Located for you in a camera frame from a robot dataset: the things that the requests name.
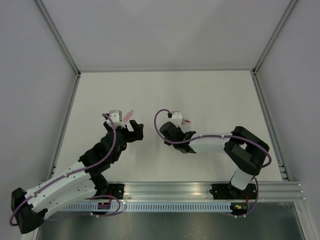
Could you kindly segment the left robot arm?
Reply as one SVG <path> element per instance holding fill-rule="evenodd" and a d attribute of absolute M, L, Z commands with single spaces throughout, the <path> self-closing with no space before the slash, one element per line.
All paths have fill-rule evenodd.
<path fill-rule="evenodd" d="M 27 234 L 40 227 L 59 210 L 84 199 L 104 199 L 109 183 L 103 172 L 117 162 L 129 143 L 141 141 L 144 125 L 135 120 L 127 126 L 104 122 L 106 135 L 67 170 L 33 188 L 19 187 L 11 193 L 9 225 Z"/>

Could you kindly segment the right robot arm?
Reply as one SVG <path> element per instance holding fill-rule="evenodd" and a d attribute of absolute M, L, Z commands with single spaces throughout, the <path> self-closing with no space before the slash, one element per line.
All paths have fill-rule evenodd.
<path fill-rule="evenodd" d="M 228 194 L 235 199 L 242 198 L 250 181 L 272 162 L 269 145 L 242 126 L 227 133 L 202 135 L 196 131 L 183 132 L 169 121 L 157 133 L 166 145 L 183 154 L 217 152 L 228 155 L 237 166 L 227 187 Z"/>

